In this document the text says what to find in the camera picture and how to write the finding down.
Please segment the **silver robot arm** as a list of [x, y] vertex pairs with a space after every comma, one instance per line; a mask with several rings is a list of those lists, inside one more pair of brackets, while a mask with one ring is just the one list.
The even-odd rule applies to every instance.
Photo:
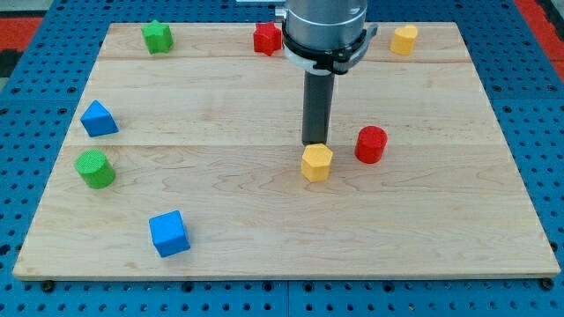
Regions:
[[367, 53], [378, 25], [366, 25], [367, 0], [287, 0], [286, 58], [316, 76], [344, 75]]

